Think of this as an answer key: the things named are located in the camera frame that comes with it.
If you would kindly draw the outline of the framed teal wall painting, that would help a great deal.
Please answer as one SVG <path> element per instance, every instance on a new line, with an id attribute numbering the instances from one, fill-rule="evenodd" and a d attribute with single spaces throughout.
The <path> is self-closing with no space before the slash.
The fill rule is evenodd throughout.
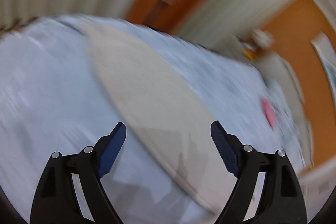
<path id="1" fill-rule="evenodd" d="M 328 36 L 324 32 L 320 32 L 311 44 L 315 49 L 328 79 L 331 94 L 335 101 L 335 49 L 330 42 Z"/>

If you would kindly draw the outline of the white panelled wardrobe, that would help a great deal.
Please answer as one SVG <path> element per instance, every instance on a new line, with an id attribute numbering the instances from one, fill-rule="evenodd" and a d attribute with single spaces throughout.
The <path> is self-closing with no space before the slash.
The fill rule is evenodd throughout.
<path id="1" fill-rule="evenodd" d="M 299 178 L 310 221 L 322 209 L 335 188 L 335 156 Z"/>

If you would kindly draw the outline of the beige leather headboard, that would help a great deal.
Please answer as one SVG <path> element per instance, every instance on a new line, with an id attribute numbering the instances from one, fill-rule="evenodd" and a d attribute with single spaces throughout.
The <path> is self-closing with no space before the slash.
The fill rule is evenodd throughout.
<path id="1" fill-rule="evenodd" d="M 265 78 L 274 79 L 280 85 L 295 125 L 300 131 L 299 139 L 303 158 L 307 166 L 313 166 L 313 131 L 305 115 L 305 97 L 301 84 L 290 63 L 275 52 L 268 53 L 255 61 L 255 67 Z"/>

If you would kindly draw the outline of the cream knitted sweater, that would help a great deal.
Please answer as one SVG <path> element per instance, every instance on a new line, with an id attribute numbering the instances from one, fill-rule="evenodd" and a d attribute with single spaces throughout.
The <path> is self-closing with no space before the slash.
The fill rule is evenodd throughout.
<path id="1" fill-rule="evenodd" d="M 127 125 L 199 205 L 219 214 L 235 178 L 214 145 L 214 118 L 184 79 L 145 42 L 116 27 L 87 23 L 96 73 Z"/>

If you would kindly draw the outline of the blue butterfly print bedspread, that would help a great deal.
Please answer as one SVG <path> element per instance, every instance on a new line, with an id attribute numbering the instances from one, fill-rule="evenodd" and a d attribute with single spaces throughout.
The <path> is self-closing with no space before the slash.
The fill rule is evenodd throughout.
<path id="1" fill-rule="evenodd" d="M 283 149 L 298 173 L 307 166 L 284 93 L 255 67 L 124 20 L 42 18 L 1 39 L 1 187 L 25 221 L 49 156 L 77 153 L 122 121 L 94 71 L 87 23 L 139 38 L 171 65 L 229 133 L 262 152 Z M 274 131 L 261 97 L 275 110 Z"/>

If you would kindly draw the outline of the pink folded cloth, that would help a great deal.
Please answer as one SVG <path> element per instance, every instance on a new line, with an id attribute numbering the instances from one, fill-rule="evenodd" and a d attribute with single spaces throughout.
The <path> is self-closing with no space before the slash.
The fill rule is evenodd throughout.
<path id="1" fill-rule="evenodd" d="M 277 124 L 277 118 L 273 105 L 267 98 L 261 97 L 261 107 L 266 120 L 268 121 L 271 129 L 274 131 Z"/>

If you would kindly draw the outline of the yellow box on nightstand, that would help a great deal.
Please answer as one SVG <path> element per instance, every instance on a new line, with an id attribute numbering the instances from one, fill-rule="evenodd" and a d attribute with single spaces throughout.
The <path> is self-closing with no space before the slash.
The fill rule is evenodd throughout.
<path id="1" fill-rule="evenodd" d="M 257 53 L 250 48 L 244 48 L 243 54 L 250 61 L 254 61 L 257 59 Z"/>

